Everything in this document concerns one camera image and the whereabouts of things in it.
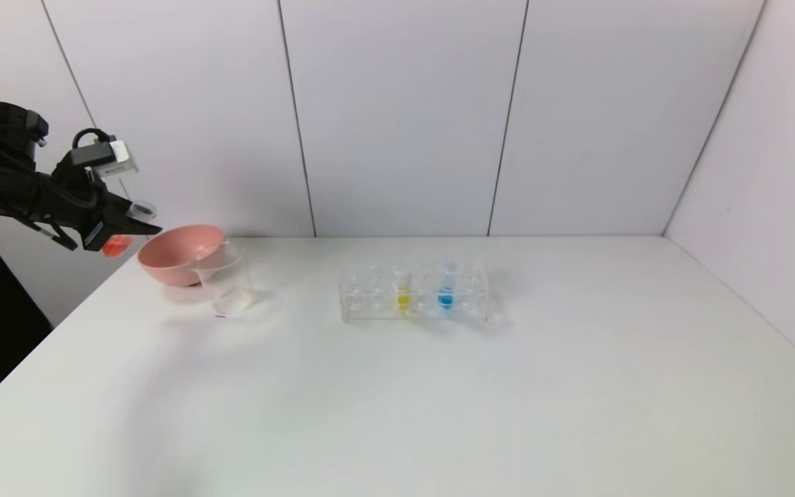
glass beaker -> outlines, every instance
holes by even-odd
[[[198,273],[214,311],[232,315],[256,301],[244,249],[233,242],[203,246],[189,265]]]

cable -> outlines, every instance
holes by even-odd
[[[110,135],[107,135],[104,130],[95,127],[88,127],[79,131],[78,133],[75,133],[75,138],[72,138],[72,148],[78,148],[80,139],[85,135],[90,135],[91,133],[97,135],[97,139],[101,142],[111,142]]]
[[[34,222],[32,222],[32,220],[29,220],[29,217],[26,217],[23,214],[23,212],[20,212],[16,208],[13,208],[12,205],[4,201],[2,198],[0,198],[0,205],[2,206],[2,210],[5,211],[6,214],[9,214],[10,217],[12,217],[18,223],[23,224],[23,226],[26,226],[32,229],[33,231],[39,232],[42,235],[47,236],[48,238],[54,240],[54,242],[56,242],[57,245],[65,246],[67,249],[70,249],[70,251],[75,251],[75,249],[78,248],[79,245],[75,242],[75,240],[70,238],[69,235],[66,235],[63,229],[60,228],[60,226],[57,226],[56,223],[48,221],[48,223],[54,229],[54,231],[57,232],[57,234],[55,235],[54,233],[51,233],[50,231],[39,226],[38,224],[35,224]]]
[[[13,158],[12,155],[6,154],[6,152],[3,152],[2,150],[0,150],[0,157],[4,158],[5,160],[9,161],[12,164],[15,164],[15,166],[18,166],[20,169],[23,170],[23,172],[26,173],[27,176],[29,176],[30,178],[35,179],[36,182],[39,182],[41,184],[41,186],[44,186],[44,188],[50,189],[50,191],[52,191],[55,194],[57,194],[57,196],[59,196],[63,200],[66,200],[67,202],[70,202],[70,204],[75,205],[76,207],[80,207],[80,208],[95,208],[95,207],[97,207],[97,192],[95,192],[93,189],[91,190],[91,194],[92,194],[91,200],[89,202],[83,201],[83,200],[81,200],[79,198],[76,198],[75,196],[72,196],[72,194],[70,194],[66,190],[60,188],[60,186],[52,183],[50,181],[50,179],[48,179],[47,176],[42,176],[41,173],[38,173],[35,170],[32,170],[31,167],[26,166],[26,164],[20,162],[18,159]]]

small vial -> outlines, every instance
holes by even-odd
[[[413,301],[410,293],[410,273],[408,271],[395,270],[395,290],[397,290],[397,301],[395,305],[401,311],[406,311]]]
[[[438,303],[443,309],[452,309],[453,289],[455,288],[455,264],[442,265],[441,289],[438,292]]]
[[[138,200],[130,205],[126,216],[143,223],[149,223],[155,217],[155,205]],[[130,246],[130,243],[133,243],[133,235],[113,235],[106,240],[101,251],[105,257],[119,257]]]

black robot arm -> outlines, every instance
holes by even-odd
[[[95,144],[79,147],[83,135]],[[86,251],[100,251],[113,235],[155,235],[161,228],[129,216],[132,202],[106,188],[98,170],[119,167],[113,137],[86,129],[73,140],[50,175],[35,170],[35,147],[44,146],[48,123],[34,111],[0,101],[0,216],[13,217],[74,251],[64,228],[79,232]],[[39,226],[48,224],[51,233]]]

test tube with blue liquid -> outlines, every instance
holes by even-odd
[[[438,303],[442,309],[452,309],[455,293],[455,264],[446,263],[441,266],[441,289],[438,291]]]

